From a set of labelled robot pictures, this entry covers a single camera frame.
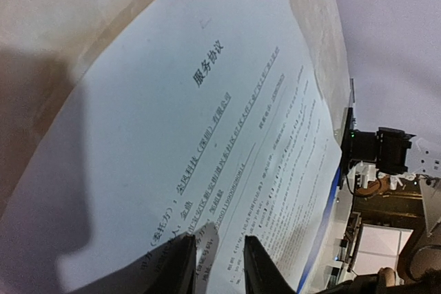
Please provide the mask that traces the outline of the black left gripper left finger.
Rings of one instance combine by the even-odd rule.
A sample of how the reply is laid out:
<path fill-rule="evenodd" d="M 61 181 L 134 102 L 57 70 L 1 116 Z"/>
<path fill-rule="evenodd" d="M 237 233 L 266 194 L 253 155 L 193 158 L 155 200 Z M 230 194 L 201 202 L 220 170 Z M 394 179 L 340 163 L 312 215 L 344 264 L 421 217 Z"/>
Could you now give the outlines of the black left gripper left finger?
<path fill-rule="evenodd" d="M 140 269 L 137 293 L 195 293 L 196 236 L 181 234 L 148 251 Z"/>

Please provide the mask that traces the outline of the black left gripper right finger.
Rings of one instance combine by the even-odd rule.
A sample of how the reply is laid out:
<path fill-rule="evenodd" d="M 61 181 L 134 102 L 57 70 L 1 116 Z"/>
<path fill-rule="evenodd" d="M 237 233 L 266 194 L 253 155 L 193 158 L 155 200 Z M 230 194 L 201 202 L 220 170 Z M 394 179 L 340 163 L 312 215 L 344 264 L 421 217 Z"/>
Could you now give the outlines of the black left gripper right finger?
<path fill-rule="evenodd" d="M 296 293 L 284 279 L 256 236 L 245 236 L 243 255 L 246 293 Z"/>

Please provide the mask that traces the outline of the blue plastic folder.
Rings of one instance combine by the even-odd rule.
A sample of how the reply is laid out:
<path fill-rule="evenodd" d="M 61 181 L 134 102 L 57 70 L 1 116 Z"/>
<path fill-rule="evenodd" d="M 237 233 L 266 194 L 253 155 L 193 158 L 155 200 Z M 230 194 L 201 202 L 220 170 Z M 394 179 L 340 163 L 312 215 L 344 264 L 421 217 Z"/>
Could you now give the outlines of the blue plastic folder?
<path fill-rule="evenodd" d="M 334 179 L 331 184 L 331 188 L 329 191 L 327 203 L 325 205 L 325 209 L 322 213 L 322 218 L 320 222 L 320 226 L 318 227 L 318 231 L 316 234 L 316 237 L 314 239 L 313 246 L 311 248 L 311 251 L 309 253 L 307 262 L 305 264 L 305 267 L 303 269 L 302 275 L 300 277 L 300 281 L 298 284 L 297 291 L 298 293 L 305 293 L 305 287 L 307 283 L 307 278 L 309 277 L 309 274 L 311 273 L 311 270 L 314 267 L 314 264 L 318 258 L 318 255 L 321 250 L 321 245 L 325 237 L 325 233 L 329 224 L 329 219 L 331 217 L 331 210 L 334 204 L 334 199 L 336 197 L 337 189 L 340 185 L 340 179 L 342 178 L 342 169 L 341 167 L 337 168 L 336 174 L 334 176 Z"/>

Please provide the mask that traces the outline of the white printed paper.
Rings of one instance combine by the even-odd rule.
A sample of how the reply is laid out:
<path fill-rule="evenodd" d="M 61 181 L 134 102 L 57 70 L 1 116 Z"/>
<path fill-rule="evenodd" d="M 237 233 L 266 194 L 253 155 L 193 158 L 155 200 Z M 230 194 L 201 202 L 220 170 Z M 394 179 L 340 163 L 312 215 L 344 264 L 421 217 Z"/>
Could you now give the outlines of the white printed paper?
<path fill-rule="evenodd" d="M 1 289 L 140 293 L 187 234 L 201 293 L 256 236 L 301 281 L 340 161 L 289 0 L 155 0 L 93 62 L 1 219 Z"/>

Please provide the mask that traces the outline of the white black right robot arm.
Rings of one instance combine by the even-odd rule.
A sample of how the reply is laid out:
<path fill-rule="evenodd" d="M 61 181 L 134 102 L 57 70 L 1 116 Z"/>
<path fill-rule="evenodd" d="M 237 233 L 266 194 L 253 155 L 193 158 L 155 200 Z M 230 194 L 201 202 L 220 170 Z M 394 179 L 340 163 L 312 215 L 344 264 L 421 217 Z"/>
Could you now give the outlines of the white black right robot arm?
<path fill-rule="evenodd" d="M 390 176 L 422 176 L 430 188 L 440 185 L 440 145 L 399 129 L 350 133 L 350 161 L 376 166 Z"/>

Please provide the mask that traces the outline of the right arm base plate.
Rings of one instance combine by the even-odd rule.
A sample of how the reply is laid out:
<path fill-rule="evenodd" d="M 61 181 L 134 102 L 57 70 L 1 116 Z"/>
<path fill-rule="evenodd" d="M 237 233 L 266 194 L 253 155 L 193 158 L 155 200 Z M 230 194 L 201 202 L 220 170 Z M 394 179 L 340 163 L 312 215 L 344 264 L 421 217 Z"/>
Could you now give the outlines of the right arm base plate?
<path fill-rule="evenodd" d="M 351 169 L 351 149 L 355 123 L 356 120 L 353 107 L 348 107 L 347 116 L 343 126 L 344 130 L 342 132 L 342 142 L 340 145 L 340 148 L 342 150 L 342 156 L 339 164 L 340 179 L 338 182 L 338 188 L 340 190 L 343 189 L 343 186 L 345 185 L 345 177 L 349 174 L 349 171 Z"/>

